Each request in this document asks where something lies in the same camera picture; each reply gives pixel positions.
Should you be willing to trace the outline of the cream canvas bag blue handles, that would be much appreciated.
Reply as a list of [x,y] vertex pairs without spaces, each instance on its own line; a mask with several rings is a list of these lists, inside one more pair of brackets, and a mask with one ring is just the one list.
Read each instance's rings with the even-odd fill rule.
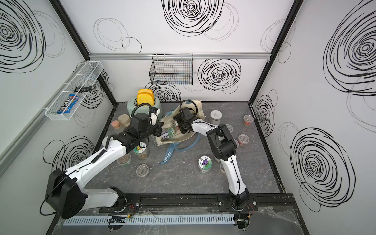
[[[160,137],[151,136],[155,146],[168,145],[165,157],[159,163],[160,165],[167,164],[174,151],[186,152],[191,150],[199,142],[201,135],[194,132],[187,132],[183,134],[181,125],[177,120],[174,119],[175,116],[180,116],[180,108],[191,108],[193,111],[191,113],[196,114],[197,118],[205,118],[204,112],[202,110],[202,103],[198,100],[187,100],[182,101],[182,105],[178,105],[173,111],[167,112],[167,114],[161,119],[163,123],[162,132]],[[196,136],[196,139],[192,144],[185,148],[178,148],[178,145],[190,138]]]

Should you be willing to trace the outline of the silver label jar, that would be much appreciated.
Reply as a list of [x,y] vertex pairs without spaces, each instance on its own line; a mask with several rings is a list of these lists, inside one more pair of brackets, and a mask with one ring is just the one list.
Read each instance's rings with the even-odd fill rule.
[[210,113],[210,123],[219,125],[221,123],[223,114],[219,110],[213,110]]

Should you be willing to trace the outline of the yellow strip lid seed jar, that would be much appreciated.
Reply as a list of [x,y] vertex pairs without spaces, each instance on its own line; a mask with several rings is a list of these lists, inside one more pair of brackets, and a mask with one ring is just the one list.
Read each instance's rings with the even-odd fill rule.
[[233,132],[234,129],[233,129],[232,125],[226,124],[226,127],[228,128],[228,130],[229,130],[230,133]]

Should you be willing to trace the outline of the purple flower label jar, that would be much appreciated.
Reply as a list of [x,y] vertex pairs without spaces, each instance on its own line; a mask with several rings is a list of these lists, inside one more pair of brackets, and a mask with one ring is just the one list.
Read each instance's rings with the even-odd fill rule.
[[202,156],[198,160],[198,167],[201,173],[208,173],[212,169],[212,159],[209,156]]

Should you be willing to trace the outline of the red bee label seed jar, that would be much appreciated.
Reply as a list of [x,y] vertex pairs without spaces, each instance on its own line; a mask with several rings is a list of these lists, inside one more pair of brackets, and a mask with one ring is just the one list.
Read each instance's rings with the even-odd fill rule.
[[243,117],[243,124],[245,126],[250,126],[253,122],[254,122],[254,118],[252,115],[247,114]]

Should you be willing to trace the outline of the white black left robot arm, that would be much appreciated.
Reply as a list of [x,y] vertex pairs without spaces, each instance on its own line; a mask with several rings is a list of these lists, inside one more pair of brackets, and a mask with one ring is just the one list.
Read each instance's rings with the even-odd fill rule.
[[160,136],[162,123],[158,121],[160,109],[150,104],[140,104],[149,108],[149,112],[131,113],[131,124],[121,133],[110,135],[105,146],[84,161],[66,169],[56,169],[49,175],[44,202],[51,206],[63,219],[69,219],[82,210],[93,208],[110,208],[121,212],[128,205],[125,194],[116,187],[104,190],[85,188],[97,174],[111,163],[125,156],[149,136]]

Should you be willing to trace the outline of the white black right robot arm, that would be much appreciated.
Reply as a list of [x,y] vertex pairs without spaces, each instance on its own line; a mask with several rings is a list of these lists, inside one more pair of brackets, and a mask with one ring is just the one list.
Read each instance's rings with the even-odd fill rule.
[[249,191],[241,177],[237,162],[236,142],[225,124],[214,125],[198,117],[198,106],[192,100],[183,100],[173,116],[180,132],[199,133],[208,138],[213,155],[220,160],[229,183],[232,207],[240,211],[246,207]]

